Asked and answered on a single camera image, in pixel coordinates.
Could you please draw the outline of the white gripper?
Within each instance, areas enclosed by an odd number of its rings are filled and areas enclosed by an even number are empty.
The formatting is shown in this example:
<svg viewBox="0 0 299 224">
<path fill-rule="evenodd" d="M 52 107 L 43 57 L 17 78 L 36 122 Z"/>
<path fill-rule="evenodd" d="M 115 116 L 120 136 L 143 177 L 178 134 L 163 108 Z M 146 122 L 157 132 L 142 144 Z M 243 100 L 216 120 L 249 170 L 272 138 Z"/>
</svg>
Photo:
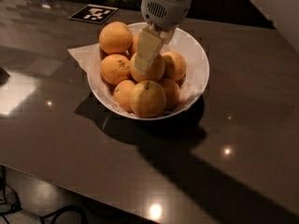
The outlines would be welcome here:
<svg viewBox="0 0 299 224">
<path fill-rule="evenodd" d="M 163 45 L 168 45 L 176 29 L 187 16 L 192 0 L 142 0 L 141 13 L 145 22 L 163 31 L 160 34 L 148 26 L 138 33 L 135 64 L 138 73 L 145 75 Z"/>
</svg>

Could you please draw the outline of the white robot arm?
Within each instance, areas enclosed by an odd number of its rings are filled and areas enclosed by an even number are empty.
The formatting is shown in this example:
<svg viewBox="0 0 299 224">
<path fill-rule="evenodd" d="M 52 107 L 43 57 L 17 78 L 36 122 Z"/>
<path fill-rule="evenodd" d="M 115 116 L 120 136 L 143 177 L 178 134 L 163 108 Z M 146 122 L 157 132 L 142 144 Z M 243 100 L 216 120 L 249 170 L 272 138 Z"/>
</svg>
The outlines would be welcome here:
<svg viewBox="0 0 299 224">
<path fill-rule="evenodd" d="M 187 17 L 274 27 L 299 51 L 299 0 L 142 0 L 149 25 L 171 31 Z"/>
</svg>

